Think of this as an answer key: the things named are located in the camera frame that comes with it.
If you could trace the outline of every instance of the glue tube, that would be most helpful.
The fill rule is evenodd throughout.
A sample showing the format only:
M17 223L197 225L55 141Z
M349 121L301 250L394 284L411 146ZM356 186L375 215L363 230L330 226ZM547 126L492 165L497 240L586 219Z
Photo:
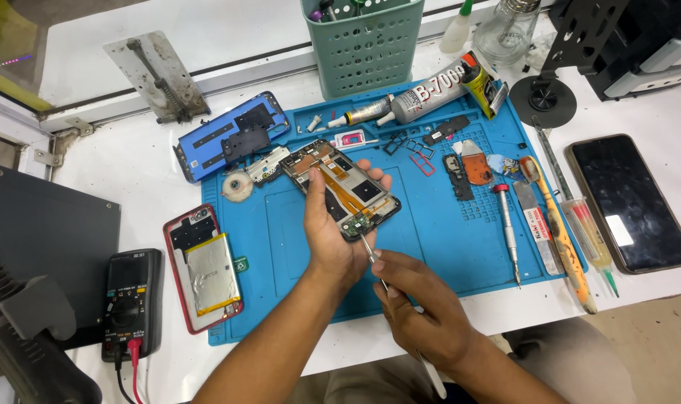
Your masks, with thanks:
M378 126L396 119L407 124L452 100L468 93L462 86L462 75L466 69L475 66L478 61L472 52L445 66L433 77L427 78L417 86L395 97L391 103L391 113L376 121Z
M328 122L328 127L358 124L388 114L390 112L391 101L393 101L393 96L389 94L378 101L359 106L346 112L340 118Z

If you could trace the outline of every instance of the white cap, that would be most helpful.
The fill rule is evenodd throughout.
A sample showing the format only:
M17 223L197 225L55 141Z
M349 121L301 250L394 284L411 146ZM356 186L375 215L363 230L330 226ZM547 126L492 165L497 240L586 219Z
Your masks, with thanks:
M376 121L376 125L378 125L378 126L383 126L383 124L385 124L386 122L390 122L390 121L392 121L393 119L395 119L395 114L392 113L392 112L389 112L388 115L385 115L385 116L382 117L381 119L378 119L378 120Z
M334 119L333 121L328 122L328 127L333 128L335 126L346 125L346 124L348 124L348 121L345 120L345 116L341 116L338 119Z

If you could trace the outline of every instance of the phone battery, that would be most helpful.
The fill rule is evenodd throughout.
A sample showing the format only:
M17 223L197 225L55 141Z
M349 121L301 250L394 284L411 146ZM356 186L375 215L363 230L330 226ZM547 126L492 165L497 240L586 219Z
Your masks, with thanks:
M186 260L196 316L241 299L225 233L187 250Z

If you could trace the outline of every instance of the white desk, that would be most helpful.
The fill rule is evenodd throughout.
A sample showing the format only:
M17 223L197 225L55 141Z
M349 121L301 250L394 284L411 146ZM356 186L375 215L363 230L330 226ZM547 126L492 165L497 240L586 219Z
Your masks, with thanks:
M422 43L417 48L413 76L428 77L452 60L437 50L436 41ZM514 71L512 74L503 71L511 85L524 76L519 68ZM576 69L563 69L558 74L578 99L575 117L569 124L555 129L550 137L573 192L580 195L562 157L563 149L578 140L626 133L636 142L681 224L681 87L648 97L602 103ZM272 91L285 109L324 101L320 96L318 73L312 71L210 97L208 103L214 111L213 117L262 91ZM106 124L71 146L55 182L120 203L123 209L120 251L149 247L165 251L162 225L201 204L201 184L186 183L171 150L180 136L198 125L196 119L182 126L160 126L150 113ZM529 127L526 130L547 168L534 130ZM620 299L611 295L600 274L594 270L588 272L590 287L598 294L595 299L600 310L681 293L681 268L637 276L616 272L615 278ZM471 296L461 302L473 326L484 334L497 334L584 314L565 283L566 280L541 282L523 286L521 290L509 288ZM163 294L161 348L139 364L141 398L151 404L190 400L235 345L211 347L206 333L188 334L168 262ZM102 363L99 352L97 345L69 353L78 366L99 383L105 403L121 403L113 365ZM382 316L331 324L303 374L402 353ZM130 366L122 372L126 390L130 391Z

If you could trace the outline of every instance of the perforated basket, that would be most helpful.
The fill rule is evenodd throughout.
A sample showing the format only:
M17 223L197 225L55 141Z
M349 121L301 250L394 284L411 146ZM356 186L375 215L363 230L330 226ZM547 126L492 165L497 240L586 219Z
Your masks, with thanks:
M368 0L351 17L351 1L336 0L338 21L313 22L319 0L301 0L325 99L410 81L425 0Z

